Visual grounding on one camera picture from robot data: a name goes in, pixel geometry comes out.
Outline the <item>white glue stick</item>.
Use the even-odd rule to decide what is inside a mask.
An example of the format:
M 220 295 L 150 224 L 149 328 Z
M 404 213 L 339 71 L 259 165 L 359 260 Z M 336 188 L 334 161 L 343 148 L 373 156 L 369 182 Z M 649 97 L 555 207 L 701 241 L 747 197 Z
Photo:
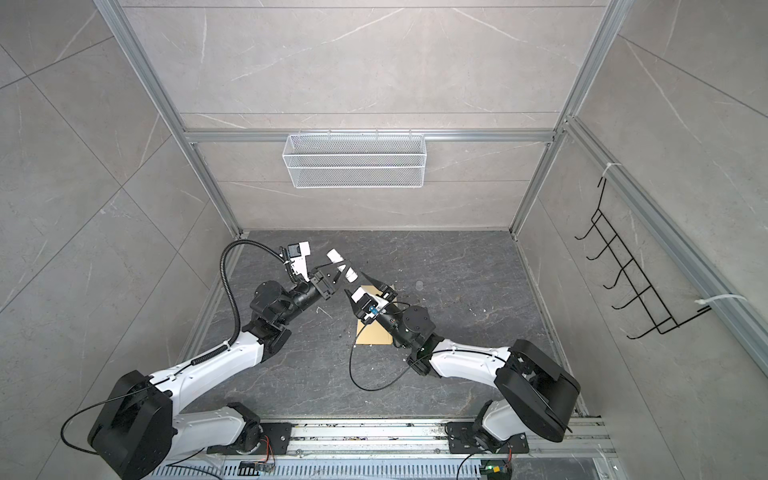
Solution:
M 354 283 L 358 280 L 357 272 L 336 249 L 329 250 L 326 256 L 331 264 L 335 266 L 340 273 L 343 274 L 347 282 Z

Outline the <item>yellow kraft envelope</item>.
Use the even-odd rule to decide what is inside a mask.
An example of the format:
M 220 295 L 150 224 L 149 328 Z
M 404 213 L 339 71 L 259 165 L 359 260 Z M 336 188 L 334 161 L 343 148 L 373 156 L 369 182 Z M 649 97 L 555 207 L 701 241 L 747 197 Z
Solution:
M 357 321 L 356 345 L 391 345 L 393 337 L 378 322 L 374 321 L 369 325 L 364 325 L 361 320 Z

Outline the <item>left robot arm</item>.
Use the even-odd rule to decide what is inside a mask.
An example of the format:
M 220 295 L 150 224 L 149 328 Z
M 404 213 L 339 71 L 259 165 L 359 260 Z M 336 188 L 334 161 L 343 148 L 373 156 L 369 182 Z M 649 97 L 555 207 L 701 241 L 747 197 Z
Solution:
M 88 444 L 121 479 L 142 479 L 164 461 L 210 447 L 250 453 L 261 443 L 257 414 L 240 402 L 216 410 L 185 408 L 230 377 L 255 367 L 290 336 L 287 324 L 344 282 L 344 265 L 314 269 L 290 290 L 261 284 L 251 302 L 252 319 L 236 336 L 200 356 L 144 375 L 133 370 L 115 383 L 88 436 Z

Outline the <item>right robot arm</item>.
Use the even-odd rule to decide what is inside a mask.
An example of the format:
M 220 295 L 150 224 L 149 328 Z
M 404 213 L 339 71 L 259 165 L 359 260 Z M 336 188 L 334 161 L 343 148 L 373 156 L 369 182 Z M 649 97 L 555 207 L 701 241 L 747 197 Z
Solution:
M 495 388 L 501 398 L 486 402 L 459 437 L 472 448 L 497 452 L 515 438 L 534 434 L 560 443 L 581 392 L 579 382 L 533 343 L 518 339 L 510 347 L 461 344 L 436 333 L 429 312 L 403 307 L 391 287 L 368 278 L 378 290 L 360 286 L 345 292 L 363 325 L 378 324 L 397 348 L 410 351 L 408 368 L 421 376 L 458 378 Z

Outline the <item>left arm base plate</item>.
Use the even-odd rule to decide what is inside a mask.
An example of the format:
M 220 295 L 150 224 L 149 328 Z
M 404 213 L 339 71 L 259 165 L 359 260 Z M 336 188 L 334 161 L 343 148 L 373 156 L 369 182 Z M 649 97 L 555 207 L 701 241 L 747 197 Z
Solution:
M 224 455 L 285 455 L 288 450 L 293 425 L 287 422 L 260 423 L 258 427 L 247 424 L 234 444 L 211 446 L 208 454 Z

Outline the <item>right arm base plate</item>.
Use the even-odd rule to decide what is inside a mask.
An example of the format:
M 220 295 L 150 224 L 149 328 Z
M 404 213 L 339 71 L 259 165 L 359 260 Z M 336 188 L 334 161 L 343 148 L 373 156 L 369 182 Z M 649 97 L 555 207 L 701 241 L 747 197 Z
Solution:
M 451 454 L 527 454 L 530 452 L 525 433 L 507 440 L 497 440 L 473 422 L 448 422 L 444 432 Z

